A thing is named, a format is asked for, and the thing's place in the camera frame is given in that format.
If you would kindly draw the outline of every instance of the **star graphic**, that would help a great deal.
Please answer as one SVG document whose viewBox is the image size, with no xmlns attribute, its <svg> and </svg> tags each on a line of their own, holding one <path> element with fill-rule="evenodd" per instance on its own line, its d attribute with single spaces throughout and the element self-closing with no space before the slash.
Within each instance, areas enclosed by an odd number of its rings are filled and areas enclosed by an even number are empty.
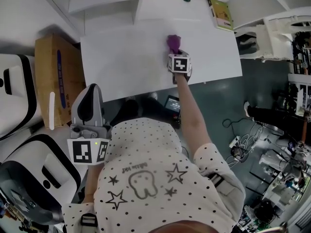
<svg viewBox="0 0 311 233">
<path fill-rule="evenodd" d="M 166 193 L 164 193 L 164 195 L 169 195 L 170 197 L 172 197 L 173 194 L 177 194 L 176 192 L 177 190 L 176 189 L 174 190 L 173 187 L 170 190 L 165 188 L 165 190 L 166 190 Z"/>
<path fill-rule="evenodd" d="M 122 198 L 123 190 L 118 195 L 115 195 L 112 192 L 109 192 L 109 193 L 112 199 L 107 201 L 106 204 L 115 204 L 116 210 L 118 210 L 119 204 L 127 203 L 127 201 Z"/>
<path fill-rule="evenodd" d="M 173 180 L 177 180 L 181 184 L 183 183 L 183 179 L 181 176 L 183 176 L 187 171 L 179 171 L 178 165 L 175 164 L 175 168 L 173 171 L 166 171 L 169 174 L 170 180 L 168 183 L 172 182 Z"/>
<path fill-rule="evenodd" d="M 115 176 L 115 177 L 113 177 L 113 178 L 111 178 L 111 177 L 109 177 L 110 178 L 110 181 L 108 181 L 108 183 L 112 183 L 112 185 L 115 185 L 115 183 L 118 183 L 119 181 L 117 180 L 117 176 Z"/>
</svg>

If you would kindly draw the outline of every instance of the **white polka dot shirt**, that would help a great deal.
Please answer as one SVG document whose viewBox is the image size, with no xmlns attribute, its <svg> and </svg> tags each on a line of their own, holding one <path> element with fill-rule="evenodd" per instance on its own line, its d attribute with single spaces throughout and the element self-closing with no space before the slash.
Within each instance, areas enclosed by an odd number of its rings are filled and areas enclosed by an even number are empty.
<svg viewBox="0 0 311 233">
<path fill-rule="evenodd" d="M 182 220 L 232 231 L 245 190 L 214 144 L 201 146 L 193 164 L 171 125 L 148 118 L 119 123 L 109 144 L 94 203 L 62 207 L 68 233 L 147 233 Z M 86 213 L 97 227 L 81 225 Z"/>
</svg>

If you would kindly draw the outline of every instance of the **purple object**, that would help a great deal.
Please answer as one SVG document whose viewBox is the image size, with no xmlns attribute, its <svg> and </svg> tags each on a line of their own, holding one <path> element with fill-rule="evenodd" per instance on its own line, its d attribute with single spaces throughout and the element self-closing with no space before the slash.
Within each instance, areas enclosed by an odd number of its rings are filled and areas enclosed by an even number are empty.
<svg viewBox="0 0 311 233">
<path fill-rule="evenodd" d="M 178 54 L 179 48 L 180 48 L 180 40 L 181 37 L 177 35 L 169 35 L 167 37 L 166 43 L 170 48 L 170 51 L 172 51 L 174 54 Z"/>
</svg>

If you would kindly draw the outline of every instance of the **yellow book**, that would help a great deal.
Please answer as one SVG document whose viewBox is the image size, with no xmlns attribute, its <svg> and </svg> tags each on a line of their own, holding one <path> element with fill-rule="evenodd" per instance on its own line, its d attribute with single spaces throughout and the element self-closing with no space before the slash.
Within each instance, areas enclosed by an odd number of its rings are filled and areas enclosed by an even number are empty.
<svg viewBox="0 0 311 233">
<path fill-rule="evenodd" d="M 227 3 L 220 2 L 218 0 L 207 1 L 216 24 L 216 28 L 233 31 L 232 18 Z"/>
</svg>

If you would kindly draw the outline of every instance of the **floor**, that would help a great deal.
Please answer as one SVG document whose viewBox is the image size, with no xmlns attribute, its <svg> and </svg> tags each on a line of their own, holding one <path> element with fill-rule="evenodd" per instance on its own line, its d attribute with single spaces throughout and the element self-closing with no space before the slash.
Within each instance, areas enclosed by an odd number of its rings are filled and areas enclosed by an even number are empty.
<svg viewBox="0 0 311 233">
<path fill-rule="evenodd" d="M 245 117 L 243 104 L 246 100 L 253 106 L 271 108 L 273 104 L 271 92 L 282 90 L 286 86 L 288 64 L 278 61 L 262 63 L 259 60 L 242 60 L 242 71 L 242 77 L 190 86 L 204 116 L 208 133 L 225 159 L 230 156 L 228 145 L 233 140 L 234 134 L 231 128 L 226 129 L 222 126 L 223 120 L 229 118 L 236 121 Z M 164 104 L 168 95 L 178 97 L 176 88 L 158 91 L 158 101 Z M 105 117 L 112 120 L 123 102 L 123 100 L 106 102 L 104 104 Z M 250 120 L 243 120 L 234 124 L 234 131 L 237 135 L 243 136 L 249 133 L 253 124 L 254 122 Z M 255 125 L 252 134 L 255 134 L 257 128 L 258 126 Z M 271 135 L 267 129 L 263 132 L 261 138 L 264 139 L 268 134 L 269 139 L 274 142 L 276 137 Z M 179 135 L 182 145 L 187 147 L 181 132 L 179 132 Z M 266 184 L 261 184 L 261 181 L 254 178 L 249 171 L 267 179 L 268 182 L 270 181 L 269 177 L 263 172 L 262 167 L 259 166 L 258 161 L 262 152 L 272 147 L 278 150 L 268 142 L 258 142 L 258 146 L 254 148 L 254 152 L 249 155 L 249 158 L 244 163 L 239 163 L 232 168 L 244 186 L 261 193 L 264 192 L 267 187 Z M 247 204 L 250 204 L 258 196 L 248 189 L 246 195 L 245 203 Z"/>
</svg>

